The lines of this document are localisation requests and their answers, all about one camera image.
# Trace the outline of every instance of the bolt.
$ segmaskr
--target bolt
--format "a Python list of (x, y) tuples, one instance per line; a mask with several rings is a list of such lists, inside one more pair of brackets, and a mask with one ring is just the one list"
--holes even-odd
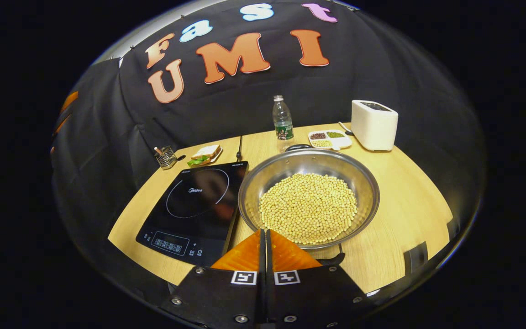
[(246, 316), (235, 316), (234, 320), (238, 323), (246, 323), (247, 321), (249, 321), (249, 318)]

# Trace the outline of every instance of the metal bowl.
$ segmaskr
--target metal bowl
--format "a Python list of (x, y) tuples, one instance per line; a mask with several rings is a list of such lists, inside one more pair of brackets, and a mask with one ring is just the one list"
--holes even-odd
[(358, 207), (352, 226), (338, 237), (317, 244), (298, 244), (300, 248), (324, 248), (352, 238), (367, 227), (379, 207), (379, 186), (371, 172), (359, 161), (332, 150), (292, 150), (263, 161), (247, 174), (241, 184), (238, 209), (253, 231), (265, 229), (259, 213), (261, 196), (282, 179), (296, 173), (315, 173), (342, 179), (354, 192)]

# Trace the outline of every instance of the wooden table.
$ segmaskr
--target wooden table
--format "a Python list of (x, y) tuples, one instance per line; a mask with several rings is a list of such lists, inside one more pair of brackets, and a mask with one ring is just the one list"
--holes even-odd
[[(296, 127), (296, 143), (309, 144), (307, 134), (323, 129), (342, 127), (338, 123)], [(391, 152), (371, 152), (354, 137), (351, 139), (352, 146), (340, 152), (356, 158), (371, 171), (379, 185), (380, 205), (368, 227), (342, 244), (346, 257), (341, 266), (364, 292), (371, 292), (405, 275), (404, 252), (426, 241), (431, 258), (447, 245), (446, 225), (452, 213), (434, 183), (399, 148)], [(188, 159), (203, 146), (220, 144), (223, 152), (216, 163), (234, 162), (239, 140), (239, 137), (218, 140), (180, 149), (176, 154), (186, 154)], [(251, 169), (276, 154), (274, 131), (243, 137), (242, 160), (248, 161)], [(163, 192), (178, 173), (187, 168), (185, 162), (180, 162), (169, 170), (157, 169), (131, 199), (109, 234), (109, 241), (121, 252), (174, 285), (179, 285), (194, 265), (143, 246), (135, 237)], [(239, 216), (230, 248), (252, 233)], [(309, 253), (315, 258), (332, 258), (338, 254), (338, 246), (309, 250)]]

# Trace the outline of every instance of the orange letter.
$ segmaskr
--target orange letter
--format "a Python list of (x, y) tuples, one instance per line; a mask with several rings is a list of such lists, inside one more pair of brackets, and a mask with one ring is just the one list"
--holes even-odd
[(164, 36), (161, 38), (158, 42), (152, 44), (147, 50), (147, 56), (149, 58), (149, 62), (147, 63), (147, 68), (150, 69), (155, 63), (157, 63), (159, 60), (161, 60), (165, 54), (161, 52), (161, 50), (165, 51), (169, 46), (169, 39), (172, 39), (174, 37), (173, 33), (170, 33), (169, 35)]
[(211, 84), (225, 78), (225, 73), (219, 71), (218, 65), (230, 75), (236, 75), (238, 61), (241, 58), (241, 72), (243, 73), (254, 73), (269, 69), (271, 65), (263, 59), (263, 54), (261, 54), (261, 48), (259, 47), (259, 38), (261, 38), (260, 33), (240, 35), (234, 40), (230, 52), (216, 42), (198, 48), (196, 54), (202, 56), (206, 67), (206, 79), (204, 79), (204, 82)]
[(320, 34), (310, 30), (293, 30), (290, 34), (298, 38), (301, 47), (300, 64), (304, 66), (326, 66), (330, 64), (322, 55), (318, 37)]
[(172, 89), (172, 91), (165, 91), (163, 87), (163, 82), (161, 81), (163, 71), (155, 72), (147, 80), (150, 85), (152, 85), (155, 98), (159, 102), (167, 104), (177, 100), (178, 97), (182, 95), (182, 91), (184, 91), (184, 79), (182, 79), (182, 73), (180, 73), (180, 63), (182, 63), (182, 60), (177, 59), (165, 67), (166, 71), (169, 71), (172, 75), (172, 80), (174, 81), (174, 89)]

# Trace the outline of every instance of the pink letter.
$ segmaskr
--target pink letter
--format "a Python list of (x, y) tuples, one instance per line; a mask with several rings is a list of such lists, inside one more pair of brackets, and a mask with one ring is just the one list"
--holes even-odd
[(317, 4), (302, 4), (301, 6), (309, 8), (311, 13), (313, 13), (315, 17), (318, 17), (322, 21), (329, 21), (330, 23), (336, 23), (338, 21), (338, 19), (326, 15), (325, 12), (330, 12), (330, 10), (328, 10), (326, 8), (323, 8), (323, 7), (320, 7), (320, 5), (317, 5)]

